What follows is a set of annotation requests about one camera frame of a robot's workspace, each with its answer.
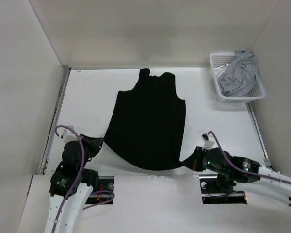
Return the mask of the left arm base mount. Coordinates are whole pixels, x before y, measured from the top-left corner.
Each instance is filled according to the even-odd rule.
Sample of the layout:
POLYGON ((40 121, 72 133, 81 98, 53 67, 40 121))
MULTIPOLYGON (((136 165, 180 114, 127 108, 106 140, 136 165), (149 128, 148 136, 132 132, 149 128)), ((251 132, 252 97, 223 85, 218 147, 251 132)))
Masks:
POLYGON ((114 191, 114 177, 99 177, 98 185, 86 201, 86 205, 94 205, 110 200, 113 195, 109 192, 114 191))

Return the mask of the black tank top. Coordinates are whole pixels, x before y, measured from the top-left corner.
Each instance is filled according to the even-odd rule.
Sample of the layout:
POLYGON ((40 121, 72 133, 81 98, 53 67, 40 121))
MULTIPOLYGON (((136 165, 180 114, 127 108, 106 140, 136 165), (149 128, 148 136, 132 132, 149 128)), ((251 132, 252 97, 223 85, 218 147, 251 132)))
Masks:
POLYGON ((175 75, 145 68, 132 90, 119 91, 104 142, 119 157, 145 170, 180 168, 186 103, 175 75))

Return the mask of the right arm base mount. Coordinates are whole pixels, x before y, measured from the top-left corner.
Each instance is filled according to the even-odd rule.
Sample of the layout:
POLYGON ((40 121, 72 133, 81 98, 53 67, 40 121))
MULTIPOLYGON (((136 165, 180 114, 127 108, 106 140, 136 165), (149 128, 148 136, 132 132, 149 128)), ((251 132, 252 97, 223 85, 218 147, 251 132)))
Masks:
POLYGON ((216 176, 202 176, 199 180, 203 204, 247 204, 243 191, 223 191, 216 184, 216 176))

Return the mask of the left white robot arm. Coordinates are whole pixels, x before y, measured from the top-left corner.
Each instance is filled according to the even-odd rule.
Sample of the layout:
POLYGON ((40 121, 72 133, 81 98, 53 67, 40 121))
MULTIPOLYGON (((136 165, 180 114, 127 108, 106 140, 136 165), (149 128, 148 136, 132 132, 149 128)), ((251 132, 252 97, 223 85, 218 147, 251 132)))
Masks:
POLYGON ((72 233, 90 194, 99 188, 98 172, 85 165, 101 150, 104 139, 80 134, 82 143, 76 139, 67 142, 62 161, 50 179, 50 206, 46 233, 72 233))

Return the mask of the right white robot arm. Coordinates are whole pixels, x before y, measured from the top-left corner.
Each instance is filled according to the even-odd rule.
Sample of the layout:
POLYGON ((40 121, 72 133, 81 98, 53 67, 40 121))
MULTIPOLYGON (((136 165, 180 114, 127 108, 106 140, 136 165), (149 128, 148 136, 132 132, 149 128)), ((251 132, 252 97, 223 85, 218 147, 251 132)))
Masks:
POLYGON ((212 198, 226 198, 238 192, 253 192, 278 200, 291 208, 291 178, 274 172, 259 162, 231 156, 222 148, 196 147, 182 165, 193 171, 210 170, 217 178, 202 186, 212 198))

